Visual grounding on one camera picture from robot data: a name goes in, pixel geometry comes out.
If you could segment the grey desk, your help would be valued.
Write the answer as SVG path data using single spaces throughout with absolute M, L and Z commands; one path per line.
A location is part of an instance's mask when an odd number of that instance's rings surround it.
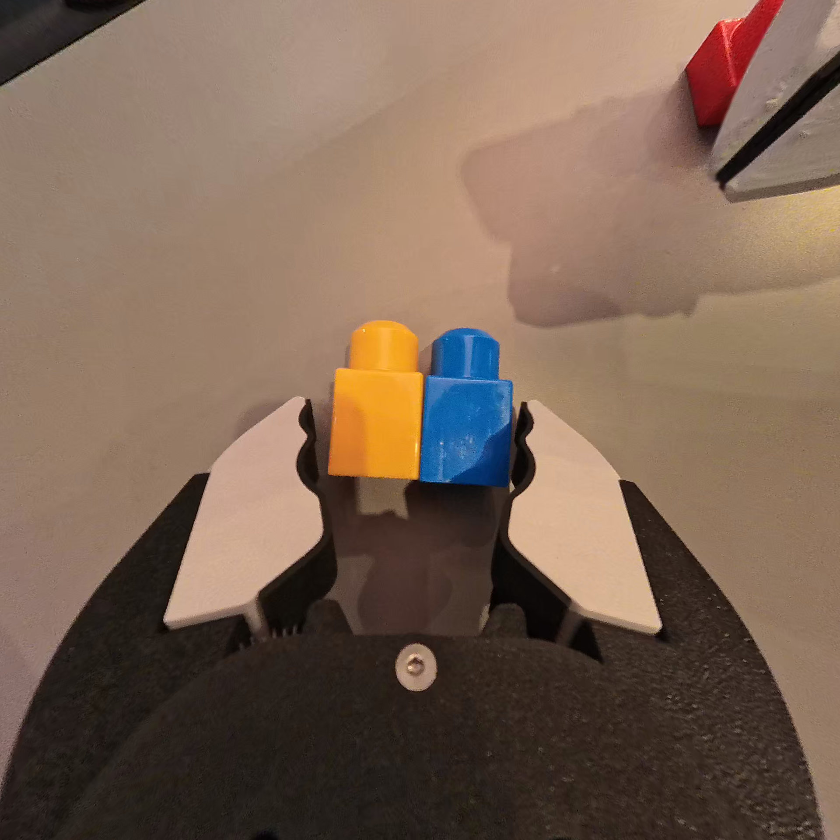
M 350 332 L 501 344 L 837 724 L 838 190 L 732 204 L 752 2 L 148 2 L 2 88 L 2 740 L 192 473 Z

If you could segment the blue one-stud block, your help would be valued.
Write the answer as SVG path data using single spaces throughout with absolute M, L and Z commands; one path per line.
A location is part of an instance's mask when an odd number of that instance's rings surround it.
M 451 329 L 432 344 L 425 381 L 419 479 L 508 487 L 513 385 L 499 376 L 500 345 L 488 332 Z

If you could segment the yellow one-stud block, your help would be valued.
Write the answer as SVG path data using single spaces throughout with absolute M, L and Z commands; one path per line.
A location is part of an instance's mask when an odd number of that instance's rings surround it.
M 395 321 L 361 325 L 335 372 L 329 474 L 417 480 L 423 408 L 417 336 Z

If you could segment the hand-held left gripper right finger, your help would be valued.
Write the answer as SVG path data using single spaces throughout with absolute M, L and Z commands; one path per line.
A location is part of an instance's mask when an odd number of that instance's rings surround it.
M 537 400 L 520 405 L 511 493 L 492 555 L 492 607 L 515 605 L 526 635 L 570 644 L 584 623 L 663 629 L 619 475 Z

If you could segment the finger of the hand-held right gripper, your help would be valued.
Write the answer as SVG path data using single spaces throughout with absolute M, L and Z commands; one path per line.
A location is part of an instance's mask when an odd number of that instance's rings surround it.
M 716 174 L 739 174 L 838 88 L 838 20 L 838 1 L 783 2 L 718 132 Z
M 839 88 L 722 187 L 734 203 L 822 190 L 839 183 Z

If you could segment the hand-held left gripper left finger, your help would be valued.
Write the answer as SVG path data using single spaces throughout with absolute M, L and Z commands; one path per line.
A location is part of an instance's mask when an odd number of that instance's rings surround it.
M 241 434 L 208 474 L 163 621 L 241 617 L 253 636 L 299 629 L 333 586 L 311 402 L 294 396 Z

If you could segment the red two-stud block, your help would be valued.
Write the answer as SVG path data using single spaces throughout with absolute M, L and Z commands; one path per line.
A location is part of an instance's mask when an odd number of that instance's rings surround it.
M 700 129 L 721 126 L 782 5 L 782 1 L 759 1 L 745 17 L 718 21 L 690 59 L 686 77 Z

